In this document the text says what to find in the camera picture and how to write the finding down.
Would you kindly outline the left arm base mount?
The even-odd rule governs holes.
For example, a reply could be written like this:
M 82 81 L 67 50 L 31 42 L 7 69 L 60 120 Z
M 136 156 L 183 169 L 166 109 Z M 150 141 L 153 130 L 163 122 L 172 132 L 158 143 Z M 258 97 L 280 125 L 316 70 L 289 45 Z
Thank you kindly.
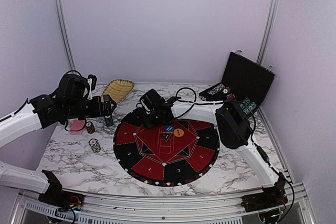
M 40 202 L 58 206 L 64 211 L 70 208 L 81 209 L 84 195 L 63 190 L 62 184 L 53 172 L 42 170 L 42 173 L 47 177 L 49 186 L 45 193 L 39 194 Z

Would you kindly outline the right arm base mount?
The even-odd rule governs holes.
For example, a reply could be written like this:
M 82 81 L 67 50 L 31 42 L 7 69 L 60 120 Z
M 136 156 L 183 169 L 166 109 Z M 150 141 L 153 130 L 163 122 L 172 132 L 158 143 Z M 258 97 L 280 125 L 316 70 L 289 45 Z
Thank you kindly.
M 261 193 L 242 196 L 241 206 L 246 212 L 252 212 L 286 204 L 288 198 L 285 195 L 285 184 L 286 180 L 280 173 L 274 186 L 263 187 Z

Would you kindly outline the black triangular button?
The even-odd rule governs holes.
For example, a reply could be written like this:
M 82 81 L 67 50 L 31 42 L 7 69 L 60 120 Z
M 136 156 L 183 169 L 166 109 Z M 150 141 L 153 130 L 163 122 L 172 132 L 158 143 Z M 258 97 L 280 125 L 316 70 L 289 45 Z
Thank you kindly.
M 169 139 L 170 139 L 170 137 L 171 137 L 171 133 L 161 133 L 160 134 L 160 137 L 165 141 L 165 142 L 167 142 Z

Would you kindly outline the blue green chip stack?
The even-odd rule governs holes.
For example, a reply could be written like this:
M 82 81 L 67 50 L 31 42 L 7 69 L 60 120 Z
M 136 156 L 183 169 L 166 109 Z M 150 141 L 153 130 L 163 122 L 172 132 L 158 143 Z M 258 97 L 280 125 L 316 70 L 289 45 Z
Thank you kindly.
M 111 127 L 113 126 L 113 118 L 111 115 L 107 115 L 104 117 L 104 122 L 106 127 Z

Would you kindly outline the blue round blind button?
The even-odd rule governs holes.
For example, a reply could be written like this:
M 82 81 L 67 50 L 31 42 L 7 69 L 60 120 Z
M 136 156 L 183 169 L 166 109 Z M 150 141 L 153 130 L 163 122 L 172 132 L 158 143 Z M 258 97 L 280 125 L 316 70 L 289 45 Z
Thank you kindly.
M 164 127 L 164 131 L 165 132 L 173 132 L 174 131 L 174 126 L 172 126 L 172 125 L 166 125 Z

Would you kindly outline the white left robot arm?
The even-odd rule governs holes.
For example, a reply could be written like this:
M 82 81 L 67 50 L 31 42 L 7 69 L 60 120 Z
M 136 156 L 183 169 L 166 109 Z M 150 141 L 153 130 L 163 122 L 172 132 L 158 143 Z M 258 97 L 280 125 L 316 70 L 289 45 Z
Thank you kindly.
M 117 104 L 109 95 L 94 96 L 97 77 L 66 72 L 51 94 L 27 99 L 16 111 L 1 118 L 1 147 L 30 132 L 71 119 L 86 120 L 111 116 Z M 1 162 L 1 185 L 44 194 L 54 205 L 66 202 L 66 193 L 52 172 L 37 172 Z

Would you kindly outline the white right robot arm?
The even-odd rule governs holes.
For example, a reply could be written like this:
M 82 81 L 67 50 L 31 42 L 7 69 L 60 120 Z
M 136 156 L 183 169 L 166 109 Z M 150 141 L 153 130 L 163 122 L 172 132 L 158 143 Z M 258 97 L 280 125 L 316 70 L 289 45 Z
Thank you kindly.
M 253 169 L 259 179 L 262 190 L 260 203 L 271 207 L 280 199 L 284 191 L 286 178 L 277 171 L 270 159 L 254 137 L 247 115 L 235 100 L 222 102 L 180 102 L 176 97 L 167 101 L 160 98 L 153 102 L 148 98 L 140 99 L 139 110 L 147 127 L 161 123 L 170 123 L 173 119 L 199 120 L 213 124 L 221 143 L 240 154 Z

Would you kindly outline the orange round blind button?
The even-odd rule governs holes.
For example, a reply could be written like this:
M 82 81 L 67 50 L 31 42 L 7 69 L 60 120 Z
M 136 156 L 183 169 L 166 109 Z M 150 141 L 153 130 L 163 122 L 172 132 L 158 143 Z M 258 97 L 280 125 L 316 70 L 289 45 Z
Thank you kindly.
M 182 137 L 184 135 L 184 131 L 182 129 L 175 129 L 173 134 L 175 137 Z

